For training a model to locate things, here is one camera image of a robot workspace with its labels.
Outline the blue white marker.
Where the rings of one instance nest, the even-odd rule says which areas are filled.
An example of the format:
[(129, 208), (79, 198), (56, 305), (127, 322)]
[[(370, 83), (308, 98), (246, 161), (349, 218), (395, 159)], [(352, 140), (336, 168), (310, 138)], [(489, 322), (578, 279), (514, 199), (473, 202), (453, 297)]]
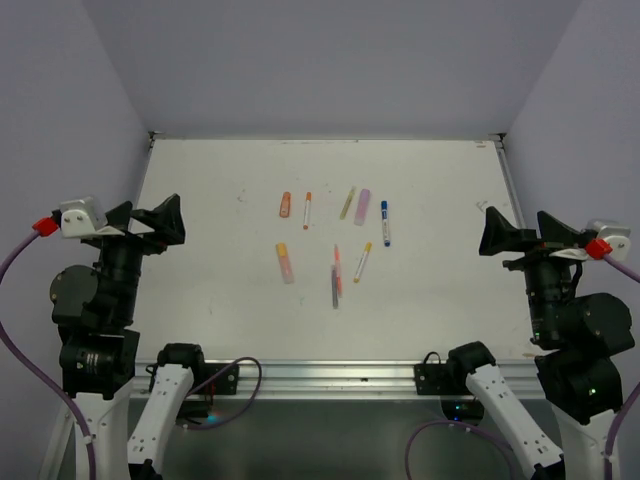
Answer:
[(381, 219), (382, 219), (382, 234), (383, 243), (385, 247), (391, 246), (390, 226), (388, 218), (388, 202), (386, 200), (381, 201)]

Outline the yellow white marker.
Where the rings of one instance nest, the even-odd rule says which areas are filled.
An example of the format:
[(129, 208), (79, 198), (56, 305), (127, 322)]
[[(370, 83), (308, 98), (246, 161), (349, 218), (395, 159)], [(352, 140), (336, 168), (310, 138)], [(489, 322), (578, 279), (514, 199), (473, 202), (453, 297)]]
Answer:
[(363, 274), (364, 268), (366, 266), (366, 262), (367, 262), (367, 260), (369, 258), (371, 249), (372, 249), (372, 243), (371, 242), (367, 242), (365, 247), (364, 247), (363, 253), (362, 253), (361, 257), (360, 257), (360, 260), (359, 260), (359, 263), (357, 265), (357, 268), (356, 268), (356, 271), (354, 273), (354, 276), (353, 276), (353, 282), (354, 283), (359, 283), (360, 282), (360, 280), (362, 278), (362, 274)]

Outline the red slim pen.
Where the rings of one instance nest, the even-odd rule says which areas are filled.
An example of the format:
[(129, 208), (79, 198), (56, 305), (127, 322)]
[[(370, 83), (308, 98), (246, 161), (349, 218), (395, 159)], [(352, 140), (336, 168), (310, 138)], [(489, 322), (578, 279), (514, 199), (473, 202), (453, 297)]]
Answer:
[(336, 289), (338, 298), (342, 297), (343, 287), (342, 287), (342, 275), (341, 275), (341, 256), (339, 247), (337, 244), (334, 244), (334, 267), (336, 273)]

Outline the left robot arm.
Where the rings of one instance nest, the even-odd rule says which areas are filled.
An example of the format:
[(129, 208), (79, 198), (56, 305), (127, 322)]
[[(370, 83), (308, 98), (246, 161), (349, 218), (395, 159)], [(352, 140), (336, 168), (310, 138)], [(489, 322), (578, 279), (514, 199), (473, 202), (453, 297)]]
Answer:
[(66, 238), (96, 248), (92, 266), (73, 265), (51, 283), (52, 320), (62, 341), (62, 389), (76, 418), (79, 479), (159, 479), (179, 410), (208, 379), (196, 344), (173, 343), (158, 354), (151, 393), (135, 430), (128, 429), (140, 334), (132, 330), (144, 257), (181, 245), (186, 229), (181, 198), (152, 210), (126, 201), (108, 212), (91, 197), (60, 204), (54, 219)]

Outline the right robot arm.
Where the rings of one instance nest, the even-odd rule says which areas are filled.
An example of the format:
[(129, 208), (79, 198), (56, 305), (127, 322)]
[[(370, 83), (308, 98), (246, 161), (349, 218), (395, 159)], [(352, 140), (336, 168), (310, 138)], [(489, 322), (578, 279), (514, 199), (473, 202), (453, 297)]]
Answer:
[(481, 342), (448, 354), (445, 379), (483, 405), (529, 479), (617, 479), (616, 437), (636, 394), (623, 396), (613, 356), (635, 345), (627, 305), (609, 293), (580, 296), (587, 261), (620, 272), (631, 247), (629, 227), (592, 220), (576, 230), (540, 211), (535, 229), (519, 229), (495, 207), (485, 211), (479, 253), (513, 252), (504, 268), (523, 273), (531, 319), (534, 363), (545, 399), (561, 433), (556, 445), (511, 392), (498, 364)]

